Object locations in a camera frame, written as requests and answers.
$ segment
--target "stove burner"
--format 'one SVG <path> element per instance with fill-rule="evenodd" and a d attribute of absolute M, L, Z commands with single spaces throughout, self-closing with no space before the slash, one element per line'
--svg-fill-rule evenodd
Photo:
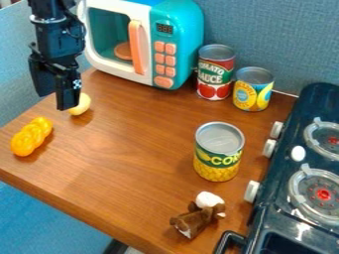
<path fill-rule="evenodd" d="M 328 138 L 328 143 L 331 145 L 339 145 L 339 139 L 337 137 L 329 137 Z"/>
<path fill-rule="evenodd" d="M 321 189 L 316 192 L 317 196 L 321 200 L 328 201 L 331 199 L 331 192 L 326 189 Z"/>
<path fill-rule="evenodd" d="M 339 225 L 339 177 L 301 166 L 288 182 L 292 204 L 311 219 Z"/>
<path fill-rule="evenodd" d="M 322 122 L 316 117 L 305 128 L 303 137 L 309 148 L 324 157 L 339 161 L 339 124 Z"/>

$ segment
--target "can label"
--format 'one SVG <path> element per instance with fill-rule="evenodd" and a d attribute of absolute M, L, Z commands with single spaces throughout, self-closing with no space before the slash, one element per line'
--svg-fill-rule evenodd
<path fill-rule="evenodd" d="M 220 100 L 230 94 L 230 79 L 234 61 L 224 65 L 200 60 L 198 64 L 197 92 L 206 99 Z"/>
<path fill-rule="evenodd" d="M 229 181 L 238 173 L 241 155 L 241 149 L 234 155 L 223 155 L 208 152 L 196 144 L 194 169 L 201 177 L 209 181 Z"/>
<path fill-rule="evenodd" d="M 212 62 L 199 61 L 198 78 L 208 84 L 228 83 L 231 79 L 232 69 Z"/>
<path fill-rule="evenodd" d="M 214 154 L 203 149 L 199 144 L 196 144 L 195 153 L 197 158 L 206 166 L 213 168 L 228 168 L 236 165 L 241 157 L 242 150 L 239 150 L 234 155 Z"/>
<path fill-rule="evenodd" d="M 269 106 L 274 83 L 251 84 L 236 81 L 233 91 L 233 103 L 246 111 L 261 111 Z"/>

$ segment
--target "toy microwave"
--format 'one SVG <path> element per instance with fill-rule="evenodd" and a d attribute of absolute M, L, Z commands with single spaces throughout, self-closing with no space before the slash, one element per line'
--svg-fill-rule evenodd
<path fill-rule="evenodd" d="M 87 0 L 78 16 L 86 57 L 102 71 L 177 89 L 195 67 L 203 15 L 192 0 Z"/>

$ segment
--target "tomato sauce can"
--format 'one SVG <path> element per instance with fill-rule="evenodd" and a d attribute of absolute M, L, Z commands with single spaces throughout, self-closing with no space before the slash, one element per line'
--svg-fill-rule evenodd
<path fill-rule="evenodd" d="M 206 45 L 199 50 L 197 93 L 209 100 L 221 100 L 231 92 L 235 54 L 225 45 Z"/>
<path fill-rule="evenodd" d="M 206 180 L 229 181 L 238 173 L 244 145 L 244 134 L 234 125 L 206 123 L 195 133 L 194 169 Z"/>
<path fill-rule="evenodd" d="M 245 111 L 262 111 L 269 106 L 275 83 L 273 75 L 261 67 L 243 67 L 236 72 L 233 104 Z"/>

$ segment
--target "black stove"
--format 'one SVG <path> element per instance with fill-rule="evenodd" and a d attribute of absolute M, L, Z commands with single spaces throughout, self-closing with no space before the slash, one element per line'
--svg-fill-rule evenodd
<path fill-rule="evenodd" d="M 245 193 L 248 235 L 224 232 L 214 253 L 231 244 L 246 254 L 339 253 L 339 86 L 307 86 L 271 137 L 269 170 Z"/>

